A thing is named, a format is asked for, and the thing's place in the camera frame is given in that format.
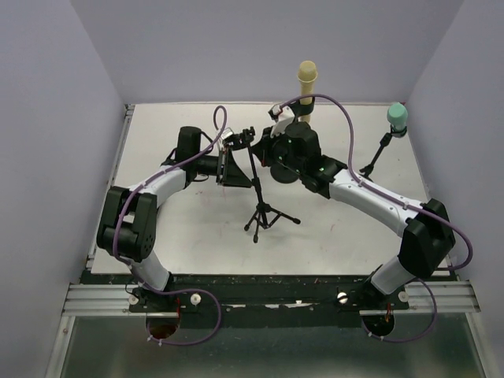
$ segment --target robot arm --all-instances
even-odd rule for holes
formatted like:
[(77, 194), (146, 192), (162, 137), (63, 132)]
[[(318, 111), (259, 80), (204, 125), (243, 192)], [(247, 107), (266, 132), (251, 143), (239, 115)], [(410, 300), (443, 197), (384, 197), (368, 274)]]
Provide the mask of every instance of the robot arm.
[[(174, 159), (167, 158), (154, 175), (165, 171), (170, 165), (195, 156), (200, 151), (201, 135), (202, 131), (199, 128), (189, 126), (181, 128)], [(198, 174), (216, 176), (217, 182), (223, 186), (252, 186), (248, 177), (235, 163), (232, 152), (224, 153), (222, 149), (219, 152), (218, 156), (203, 155), (181, 169), (174, 169), (159, 176), (145, 185), (128, 207), (128, 215), (134, 217), (132, 220), (129, 218), (123, 220), (117, 244), (119, 257), (127, 263), (134, 276), (155, 290), (166, 289), (171, 278), (171, 273), (160, 263), (153, 251), (159, 207), (171, 195), (194, 182)], [(113, 255), (113, 236), (119, 214), (126, 198), (138, 186), (136, 184), (129, 188), (111, 187), (107, 192), (98, 226), (97, 245), (107, 250), (110, 255)]]
[[(415, 277), (429, 278), (455, 244), (453, 231), (446, 225), (406, 206), (377, 195), (357, 182), (346, 164), (321, 153), (317, 133), (306, 122), (299, 122), (295, 103), (282, 115), (270, 115), (278, 124), (263, 131), (261, 141), (254, 146), (254, 154), (263, 166), (271, 167), (272, 177), (281, 183), (300, 179), (310, 191), (327, 199), (344, 202), (359, 209), (389, 227), (402, 237), (398, 256), (381, 265), (368, 278), (364, 294), (370, 301), (382, 300)], [(405, 198), (366, 180), (366, 186), (427, 210), (448, 221), (444, 205), (432, 199), (423, 204)]]

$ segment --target green microphone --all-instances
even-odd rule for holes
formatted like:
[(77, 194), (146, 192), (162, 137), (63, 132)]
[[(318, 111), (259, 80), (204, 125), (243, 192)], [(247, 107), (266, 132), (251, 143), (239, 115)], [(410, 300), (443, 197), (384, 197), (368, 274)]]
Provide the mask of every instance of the green microphone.
[(387, 120), (391, 124), (394, 136), (404, 136), (406, 134), (406, 121), (408, 120), (408, 110), (403, 104), (396, 102), (387, 111)]

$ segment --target black tripod stand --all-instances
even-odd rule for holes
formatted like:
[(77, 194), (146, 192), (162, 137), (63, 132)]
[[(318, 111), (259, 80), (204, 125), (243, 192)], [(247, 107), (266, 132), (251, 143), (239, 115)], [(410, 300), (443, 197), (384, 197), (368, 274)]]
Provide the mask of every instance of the black tripod stand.
[[(288, 220), (293, 221), (296, 224), (301, 224), (301, 221), (298, 218), (293, 218), (290, 215), (287, 215), (286, 213), (282, 213), (281, 211), (272, 208), (268, 203), (265, 203), (264, 199), (262, 198), (261, 181), (259, 180), (258, 172), (256, 171), (255, 168), (254, 156), (252, 154), (252, 149), (250, 148), (250, 140), (248, 138), (246, 138), (245, 144), (246, 149), (249, 153), (250, 165), (252, 166), (252, 174), (254, 175), (254, 178), (251, 181), (252, 185), (254, 185), (255, 192), (258, 195), (258, 205), (255, 207), (256, 210), (254, 215), (251, 217), (251, 219), (243, 229), (245, 231), (249, 231), (252, 222), (256, 221), (253, 241), (254, 243), (257, 243), (259, 241), (258, 236), (259, 226), (261, 226), (266, 230), (272, 227), (275, 224), (275, 222), (279, 220), (281, 217), (287, 218)], [(268, 216), (266, 215), (267, 213), (275, 213), (275, 217), (271, 222), (268, 222)]]

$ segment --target cable clip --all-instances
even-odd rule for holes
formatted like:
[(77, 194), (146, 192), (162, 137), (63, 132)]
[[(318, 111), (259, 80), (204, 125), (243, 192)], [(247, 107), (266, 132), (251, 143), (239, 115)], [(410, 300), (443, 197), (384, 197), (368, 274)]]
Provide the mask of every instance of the cable clip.
[(275, 104), (273, 107), (268, 111), (269, 116), (271, 117), (272, 120), (275, 122), (278, 121), (278, 116), (283, 113), (284, 110), (280, 108), (280, 104)]

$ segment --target metal bracket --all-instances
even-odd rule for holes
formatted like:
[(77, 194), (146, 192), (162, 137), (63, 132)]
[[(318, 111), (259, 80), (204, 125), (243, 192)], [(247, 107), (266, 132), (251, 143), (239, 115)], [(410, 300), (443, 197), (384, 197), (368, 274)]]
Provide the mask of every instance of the metal bracket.
[[(480, 305), (469, 281), (432, 281), (429, 287), (435, 295), (439, 313), (478, 313)], [(128, 285), (131, 290), (136, 285)], [(395, 314), (419, 314), (432, 311), (431, 296), (420, 283), (406, 285), (409, 309)], [(130, 294), (124, 285), (71, 285), (63, 308), (64, 317), (177, 317), (176, 313), (130, 313)], [(221, 303), (223, 307), (239, 306)], [(361, 310), (362, 316), (385, 314), (381, 310)]]

